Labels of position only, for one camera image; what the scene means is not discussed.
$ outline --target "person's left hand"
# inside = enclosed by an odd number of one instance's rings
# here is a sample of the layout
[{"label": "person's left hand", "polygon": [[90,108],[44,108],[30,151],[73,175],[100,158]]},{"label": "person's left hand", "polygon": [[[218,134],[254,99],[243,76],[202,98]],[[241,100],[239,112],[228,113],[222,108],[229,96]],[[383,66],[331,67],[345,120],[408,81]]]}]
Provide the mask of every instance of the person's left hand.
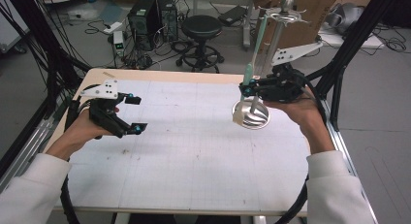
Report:
[{"label": "person's left hand", "polygon": [[89,110],[82,111],[66,132],[51,145],[46,154],[68,160],[88,141],[98,136],[112,135],[109,131],[94,124],[88,116]]}]

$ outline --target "hand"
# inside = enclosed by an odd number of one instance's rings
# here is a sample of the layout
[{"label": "hand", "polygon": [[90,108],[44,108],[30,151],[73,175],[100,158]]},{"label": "hand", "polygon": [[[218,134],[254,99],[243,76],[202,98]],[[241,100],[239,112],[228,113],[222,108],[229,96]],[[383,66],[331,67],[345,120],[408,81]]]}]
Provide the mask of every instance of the hand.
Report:
[{"label": "hand", "polygon": [[81,112],[67,131],[51,145],[46,154],[68,160],[74,152],[81,149],[88,141],[98,136],[111,135],[109,131],[94,124],[88,116],[89,110]]},{"label": "hand", "polygon": [[308,95],[302,94],[296,102],[290,104],[270,101],[264,101],[263,104],[284,111],[290,119],[300,126],[302,133],[308,139],[312,154],[335,150],[317,105],[309,99]]}]

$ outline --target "power strip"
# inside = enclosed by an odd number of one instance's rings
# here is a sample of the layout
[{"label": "power strip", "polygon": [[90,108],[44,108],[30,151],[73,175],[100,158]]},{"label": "power strip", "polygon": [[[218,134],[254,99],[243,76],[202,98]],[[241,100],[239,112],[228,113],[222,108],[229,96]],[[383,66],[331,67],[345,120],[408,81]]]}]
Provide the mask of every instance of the power strip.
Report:
[{"label": "power strip", "polygon": [[120,27],[122,25],[121,22],[115,22],[114,24],[110,25],[110,28],[106,28],[105,30],[103,30],[105,33],[112,33],[113,31],[115,31],[115,29],[117,29],[118,27]]}]

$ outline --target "white sleeve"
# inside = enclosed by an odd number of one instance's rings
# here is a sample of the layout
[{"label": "white sleeve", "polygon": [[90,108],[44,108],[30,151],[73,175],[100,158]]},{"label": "white sleeve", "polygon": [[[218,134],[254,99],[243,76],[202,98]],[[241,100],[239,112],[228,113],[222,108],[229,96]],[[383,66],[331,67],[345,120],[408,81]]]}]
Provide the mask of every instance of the white sleeve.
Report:
[{"label": "white sleeve", "polygon": [[46,223],[57,202],[70,164],[38,154],[27,171],[0,194],[0,223]]},{"label": "white sleeve", "polygon": [[348,173],[340,151],[307,157],[308,223],[374,223],[360,180]]}]

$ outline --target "swivel chair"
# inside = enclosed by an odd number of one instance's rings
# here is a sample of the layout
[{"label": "swivel chair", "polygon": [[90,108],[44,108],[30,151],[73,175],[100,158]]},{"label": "swivel chair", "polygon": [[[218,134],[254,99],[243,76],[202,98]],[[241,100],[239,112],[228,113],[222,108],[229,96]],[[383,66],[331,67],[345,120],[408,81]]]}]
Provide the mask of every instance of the swivel chair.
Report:
[{"label": "swivel chair", "polygon": [[216,64],[224,62],[224,57],[217,49],[206,46],[206,41],[220,35],[223,29],[220,21],[211,16],[191,16],[182,22],[181,29],[187,37],[198,44],[185,49],[175,64],[181,66],[184,61],[192,67],[191,72],[214,67],[215,73],[219,74]]}]

